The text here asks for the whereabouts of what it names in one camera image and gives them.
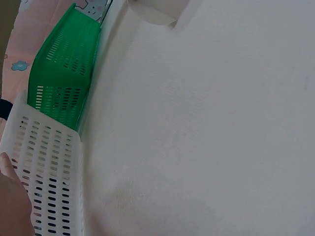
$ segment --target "basket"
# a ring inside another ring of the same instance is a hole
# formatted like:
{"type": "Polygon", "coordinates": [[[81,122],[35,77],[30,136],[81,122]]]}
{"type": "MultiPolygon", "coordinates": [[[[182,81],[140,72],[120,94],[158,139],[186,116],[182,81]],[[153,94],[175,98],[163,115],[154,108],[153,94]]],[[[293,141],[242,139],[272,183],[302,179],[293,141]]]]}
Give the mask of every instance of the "basket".
{"type": "Polygon", "coordinates": [[[6,123],[6,152],[31,199],[36,236],[83,235],[82,152],[72,129],[26,104],[18,95],[6,123]]]}
{"type": "Polygon", "coordinates": [[[91,84],[99,35],[100,24],[73,4],[34,60],[28,104],[76,129],[91,84]]]}

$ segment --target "pink blanket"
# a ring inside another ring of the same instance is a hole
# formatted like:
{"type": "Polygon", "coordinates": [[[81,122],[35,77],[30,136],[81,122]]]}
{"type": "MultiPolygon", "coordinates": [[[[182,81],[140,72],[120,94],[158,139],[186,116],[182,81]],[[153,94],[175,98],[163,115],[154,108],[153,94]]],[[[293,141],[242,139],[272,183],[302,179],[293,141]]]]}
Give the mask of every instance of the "pink blanket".
{"type": "MultiPolygon", "coordinates": [[[[27,89],[32,62],[56,23],[66,10],[77,3],[77,9],[98,20],[107,0],[22,0],[7,47],[3,66],[3,99],[14,102],[27,89]]],[[[4,129],[0,119],[0,137],[4,129]]]]}

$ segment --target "green plastic basket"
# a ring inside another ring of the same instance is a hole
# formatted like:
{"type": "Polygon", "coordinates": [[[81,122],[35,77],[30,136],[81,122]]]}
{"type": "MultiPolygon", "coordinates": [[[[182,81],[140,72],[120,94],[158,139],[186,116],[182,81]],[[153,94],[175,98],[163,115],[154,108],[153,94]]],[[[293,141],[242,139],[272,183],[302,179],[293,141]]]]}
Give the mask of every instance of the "green plastic basket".
{"type": "Polygon", "coordinates": [[[100,24],[73,4],[34,60],[28,104],[76,130],[91,85],[99,35],[100,24]]]}

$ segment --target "flower pattern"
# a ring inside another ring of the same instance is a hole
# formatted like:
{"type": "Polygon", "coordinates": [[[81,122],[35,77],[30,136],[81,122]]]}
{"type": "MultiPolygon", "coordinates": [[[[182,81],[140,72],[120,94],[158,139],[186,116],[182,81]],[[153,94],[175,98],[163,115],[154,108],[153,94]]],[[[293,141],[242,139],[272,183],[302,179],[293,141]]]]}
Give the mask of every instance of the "flower pattern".
{"type": "Polygon", "coordinates": [[[26,61],[18,61],[16,63],[12,64],[12,70],[20,70],[20,71],[24,71],[28,68],[30,64],[26,63],[26,61]]]}

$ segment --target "white plastic basket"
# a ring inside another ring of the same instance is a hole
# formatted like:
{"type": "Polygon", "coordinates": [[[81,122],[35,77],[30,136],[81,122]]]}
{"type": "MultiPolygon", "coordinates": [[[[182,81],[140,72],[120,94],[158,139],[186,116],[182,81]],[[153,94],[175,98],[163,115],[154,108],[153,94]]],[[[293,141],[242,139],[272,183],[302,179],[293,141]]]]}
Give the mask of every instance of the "white plastic basket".
{"type": "Polygon", "coordinates": [[[9,155],[29,194],[35,235],[84,235],[80,137],[26,98],[22,92],[14,103],[0,152],[9,155]]]}

